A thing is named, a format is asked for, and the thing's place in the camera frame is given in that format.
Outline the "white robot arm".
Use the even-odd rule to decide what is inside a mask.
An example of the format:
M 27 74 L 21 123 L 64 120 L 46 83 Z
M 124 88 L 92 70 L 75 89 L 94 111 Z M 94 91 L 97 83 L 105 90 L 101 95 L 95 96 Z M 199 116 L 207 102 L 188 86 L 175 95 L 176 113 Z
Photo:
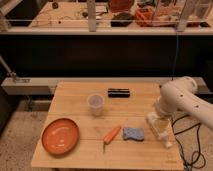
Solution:
M 188 76 L 168 81 L 161 86 L 160 96 L 154 103 L 157 114 L 170 116 L 180 109 L 213 130 L 213 104 L 195 96 L 197 90 L 196 81 Z

